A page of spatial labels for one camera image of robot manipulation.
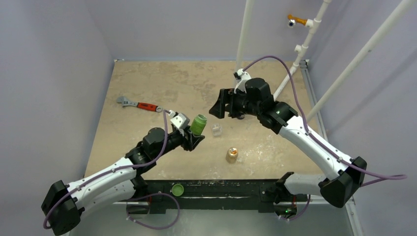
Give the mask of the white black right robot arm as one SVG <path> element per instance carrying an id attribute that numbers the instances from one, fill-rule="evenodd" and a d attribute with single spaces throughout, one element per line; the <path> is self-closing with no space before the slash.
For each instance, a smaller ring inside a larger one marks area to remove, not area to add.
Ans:
<path id="1" fill-rule="evenodd" d="M 243 88 L 221 89 L 209 114 L 219 119 L 255 116 L 263 127 L 290 141 L 323 172 L 322 175 L 287 172 L 276 183 L 276 202 L 303 194 L 321 196 L 332 206 L 343 207 L 362 186 L 364 173 L 360 169 L 366 169 L 366 161 L 351 158 L 318 137 L 289 104 L 274 101 L 264 79 L 249 79 L 243 84 Z"/>

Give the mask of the green pill bottle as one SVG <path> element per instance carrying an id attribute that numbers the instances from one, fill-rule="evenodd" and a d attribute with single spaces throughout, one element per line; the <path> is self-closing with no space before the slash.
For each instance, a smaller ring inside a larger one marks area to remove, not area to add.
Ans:
<path id="1" fill-rule="evenodd" d="M 190 131 L 193 135 L 195 136 L 200 136 L 205 128 L 207 124 L 207 117 L 202 115 L 202 114 L 198 114 L 194 117 L 191 125 L 190 125 Z"/>

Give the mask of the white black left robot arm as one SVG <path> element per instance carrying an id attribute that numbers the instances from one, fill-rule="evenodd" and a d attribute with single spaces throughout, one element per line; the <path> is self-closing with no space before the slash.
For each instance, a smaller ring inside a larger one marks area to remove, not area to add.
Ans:
<path id="1" fill-rule="evenodd" d="M 204 138 L 193 134 L 189 127 L 173 128 L 171 133 L 153 128 L 111 166 L 71 183 L 53 183 L 41 205 L 45 214 L 43 227 L 60 236 L 74 229 L 83 215 L 102 206 L 125 200 L 150 200 L 154 194 L 141 175 L 166 153 L 177 147 L 193 151 Z"/>

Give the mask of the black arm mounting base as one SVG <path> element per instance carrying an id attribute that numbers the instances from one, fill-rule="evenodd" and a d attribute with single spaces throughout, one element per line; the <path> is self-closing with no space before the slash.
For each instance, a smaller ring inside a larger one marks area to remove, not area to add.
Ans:
<path id="1" fill-rule="evenodd" d="M 184 186 L 184 194 L 171 193 L 174 184 Z M 259 213 L 295 215 L 296 203 L 307 195 L 290 194 L 278 179 L 225 180 L 143 180 L 134 189 L 130 202 L 144 202 L 150 214 L 165 214 L 168 209 L 256 210 Z"/>

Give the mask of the green bottle cap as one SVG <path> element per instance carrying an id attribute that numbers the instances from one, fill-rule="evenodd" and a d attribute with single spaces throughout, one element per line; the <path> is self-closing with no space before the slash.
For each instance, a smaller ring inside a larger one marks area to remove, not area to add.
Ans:
<path id="1" fill-rule="evenodd" d="M 183 195 L 184 194 L 184 186 L 179 184 L 179 183 L 174 184 L 171 188 L 171 193 L 176 197 L 179 197 L 179 196 Z"/>

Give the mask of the clear plastic pill organizer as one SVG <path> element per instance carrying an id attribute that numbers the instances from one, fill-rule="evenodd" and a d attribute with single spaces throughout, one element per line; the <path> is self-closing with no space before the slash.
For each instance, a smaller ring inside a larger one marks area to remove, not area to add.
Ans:
<path id="1" fill-rule="evenodd" d="M 212 135 L 218 137 L 222 134 L 222 126 L 219 123 L 215 123 L 211 126 Z"/>

